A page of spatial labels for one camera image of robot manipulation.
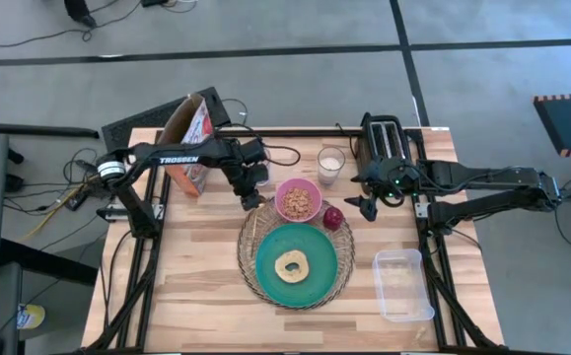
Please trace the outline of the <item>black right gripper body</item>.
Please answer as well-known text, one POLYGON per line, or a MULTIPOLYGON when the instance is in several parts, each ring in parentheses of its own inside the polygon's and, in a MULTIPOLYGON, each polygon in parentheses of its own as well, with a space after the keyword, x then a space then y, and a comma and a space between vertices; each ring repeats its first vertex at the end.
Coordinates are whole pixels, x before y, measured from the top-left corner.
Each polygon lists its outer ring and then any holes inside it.
POLYGON ((360 182, 369 196, 400 200, 414 192, 417 171, 405 159, 377 157, 361 169, 360 182))

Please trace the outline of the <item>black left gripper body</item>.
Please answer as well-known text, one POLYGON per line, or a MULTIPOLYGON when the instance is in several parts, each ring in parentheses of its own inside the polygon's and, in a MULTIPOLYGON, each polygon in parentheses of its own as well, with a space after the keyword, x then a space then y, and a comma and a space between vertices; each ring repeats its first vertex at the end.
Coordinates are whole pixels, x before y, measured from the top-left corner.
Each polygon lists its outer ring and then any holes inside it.
POLYGON ((229 183, 236 195, 252 195, 258 182, 268 178, 265 149, 260 139, 246 143, 235 140, 229 165, 229 183))

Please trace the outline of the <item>dark red fruit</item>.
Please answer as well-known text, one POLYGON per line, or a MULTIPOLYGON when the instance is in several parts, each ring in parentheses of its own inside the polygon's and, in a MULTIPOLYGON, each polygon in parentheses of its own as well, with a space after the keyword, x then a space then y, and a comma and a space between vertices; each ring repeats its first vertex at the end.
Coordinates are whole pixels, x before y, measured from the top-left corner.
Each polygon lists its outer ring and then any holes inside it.
POLYGON ((343 220, 342 212, 336 207, 328 207, 322 217, 323 225, 331 231, 338 230, 343 220))

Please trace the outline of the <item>beige bagel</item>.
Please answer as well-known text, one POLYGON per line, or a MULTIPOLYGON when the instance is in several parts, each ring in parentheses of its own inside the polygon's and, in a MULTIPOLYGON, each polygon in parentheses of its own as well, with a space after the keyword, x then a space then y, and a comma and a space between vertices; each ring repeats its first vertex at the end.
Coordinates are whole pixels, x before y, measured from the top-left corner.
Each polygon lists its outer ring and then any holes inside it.
POLYGON ((286 251, 277 257, 274 262, 274 269, 277 276, 289 284, 304 281, 310 273, 306 255, 297 249, 286 251))

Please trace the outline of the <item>pumpkin cereal cardboard box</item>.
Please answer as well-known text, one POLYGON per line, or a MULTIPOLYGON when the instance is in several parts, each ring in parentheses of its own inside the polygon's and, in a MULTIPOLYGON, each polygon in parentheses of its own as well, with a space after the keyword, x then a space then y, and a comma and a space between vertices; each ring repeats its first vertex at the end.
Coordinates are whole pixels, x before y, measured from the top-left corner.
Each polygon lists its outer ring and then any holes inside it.
MULTIPOLYGON (((172 114, 157 143, 201 143, 212 133, 213 125, 205 99, 199 94, 190 94, 172 114)), ((165 171, 191 197, 202 194, 209 173, 208 168, 199 164, 166 166, 165 171)))

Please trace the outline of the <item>pink plastic bowl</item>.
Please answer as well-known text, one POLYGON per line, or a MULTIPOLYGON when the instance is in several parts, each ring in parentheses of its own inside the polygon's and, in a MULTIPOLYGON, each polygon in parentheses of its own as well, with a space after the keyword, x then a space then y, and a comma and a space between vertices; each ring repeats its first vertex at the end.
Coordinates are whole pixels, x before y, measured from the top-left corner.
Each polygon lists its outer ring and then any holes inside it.
POLYGON ((278 186, 275 206, 277 212, 287 221, 308 222, 321 210, 321 191, 310 180, 290 178, 278 186))

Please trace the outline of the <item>black two-slot toaster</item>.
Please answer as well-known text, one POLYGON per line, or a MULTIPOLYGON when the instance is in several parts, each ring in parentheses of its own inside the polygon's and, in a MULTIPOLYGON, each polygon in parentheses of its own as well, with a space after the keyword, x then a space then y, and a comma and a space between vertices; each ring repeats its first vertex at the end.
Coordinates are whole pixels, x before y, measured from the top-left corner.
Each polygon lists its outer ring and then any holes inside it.
POLYGON ((407 139, 397 117, 365 112, 360 126, 362 132, 354 149, 358 174, 378 158, 411 162, 407 139))

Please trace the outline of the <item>clear glass of milk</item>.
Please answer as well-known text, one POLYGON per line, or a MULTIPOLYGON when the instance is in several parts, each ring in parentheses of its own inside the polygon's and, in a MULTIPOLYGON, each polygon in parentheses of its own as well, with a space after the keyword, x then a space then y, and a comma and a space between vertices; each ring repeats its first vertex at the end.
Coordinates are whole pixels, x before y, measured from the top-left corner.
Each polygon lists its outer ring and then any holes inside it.
POLYGON ((324 147, 318 153, 318 179, 320 184, 332 185, 346 161, 345 154, 336 147, 324 147))

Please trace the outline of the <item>round woven wicker placemat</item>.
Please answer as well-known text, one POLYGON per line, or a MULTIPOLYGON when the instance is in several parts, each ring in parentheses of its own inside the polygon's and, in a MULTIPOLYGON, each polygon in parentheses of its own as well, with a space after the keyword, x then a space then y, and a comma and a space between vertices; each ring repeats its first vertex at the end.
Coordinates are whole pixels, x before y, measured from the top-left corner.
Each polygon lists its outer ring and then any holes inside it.
POLYGON ((323 225, 322 217, 328 207, 331 207, 331 204, 327 201, 323 201, 321 210, 315 218, 304 223, 294 223, 285 220, 277 212, 275 199, 270 198, 260 207, 252 210, 247 215, 237 241, 237 261, 245 283, 261 301, 282 309, 311 310, 319 308, 337 298, 346 287, 355 267, 355 241, 347 222, 343 221, 340 228, 336 231, 331 231, 323 225), (250 257, 250 236, 254 218, 253 215, 255 212, 258 212, 255 232, 256 248, 254 257, 250 257), (337 253, 338 272, 336 280, 334 281, 328 295, 311 307, 292 309, 280 306, 266 296, 256 280, 255 257, 260 243, 270 232, 285 224, 307 224, 320 229, 329 238, 337 253))

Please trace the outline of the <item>teal plastic plate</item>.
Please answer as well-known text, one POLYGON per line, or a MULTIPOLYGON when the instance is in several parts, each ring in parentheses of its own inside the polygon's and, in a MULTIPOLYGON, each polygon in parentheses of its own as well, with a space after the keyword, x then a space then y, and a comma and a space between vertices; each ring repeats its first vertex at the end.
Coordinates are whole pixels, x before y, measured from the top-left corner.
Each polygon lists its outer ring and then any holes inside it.
POLYGON ((270 232, 260 243, 255 257, 256 280, 276 304, 302 309, 328 295, 338 272, 337 253, 324 232, 307 224, 285 224, 270 232), (274 262, 286 251, 302 251, 310 266, 302 282, 289 284, 276 274, 274 262))

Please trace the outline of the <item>clear plastic container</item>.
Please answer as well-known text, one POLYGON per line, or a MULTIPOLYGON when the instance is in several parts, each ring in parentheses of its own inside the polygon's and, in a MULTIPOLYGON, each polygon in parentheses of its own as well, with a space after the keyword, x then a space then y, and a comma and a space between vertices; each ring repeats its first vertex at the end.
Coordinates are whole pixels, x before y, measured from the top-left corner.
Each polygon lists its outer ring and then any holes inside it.
POLYGON ((414 248, 382 250, 376 253, 372 270, 381 316, 391 322, 431 320, 423 277, 422 255, 414 248))

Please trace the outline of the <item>black perforated floor mat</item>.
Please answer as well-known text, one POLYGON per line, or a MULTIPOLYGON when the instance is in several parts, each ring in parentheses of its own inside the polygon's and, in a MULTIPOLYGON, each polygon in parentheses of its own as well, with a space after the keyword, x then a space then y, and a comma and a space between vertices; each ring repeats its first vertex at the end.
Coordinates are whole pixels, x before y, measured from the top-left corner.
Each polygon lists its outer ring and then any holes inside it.
MULTIPOLYGON (((215 126, 219 127, 231 122, 231 119, 223 105, 223 100, 220 98, 214 87, 198 91, 198 94, 205 99, 212 123, 215 126)), ((164 127, 175 110, 186 99, 187 96, 184 96, 180 99, 149 108, 145 111, 103 126, 102 134, 107 151, 110 152, 117 148, 126 147, 129 143, 133 128, 164 127)))

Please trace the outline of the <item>black floor bar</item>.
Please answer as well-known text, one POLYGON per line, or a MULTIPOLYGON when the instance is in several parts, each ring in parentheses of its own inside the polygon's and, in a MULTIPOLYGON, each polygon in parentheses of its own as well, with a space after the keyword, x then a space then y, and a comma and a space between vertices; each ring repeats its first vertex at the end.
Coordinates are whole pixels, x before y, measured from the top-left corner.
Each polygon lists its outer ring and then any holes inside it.
POLYGON ((0 134, 77 137, 99 139, 97 130, 79 127, 40 126, 0 123, 0 134))

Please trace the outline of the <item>person's foot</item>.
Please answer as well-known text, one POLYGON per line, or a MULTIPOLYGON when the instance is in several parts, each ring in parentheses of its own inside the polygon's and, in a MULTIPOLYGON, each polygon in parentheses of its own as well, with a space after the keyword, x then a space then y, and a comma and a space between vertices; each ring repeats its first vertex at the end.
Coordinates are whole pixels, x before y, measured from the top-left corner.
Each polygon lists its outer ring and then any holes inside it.
POLYGON ((97 22, 92 17, 86 0, 64 0, 64 6, 68 16, 73 21, 89 29, 93 29, 97 26, 97 22))

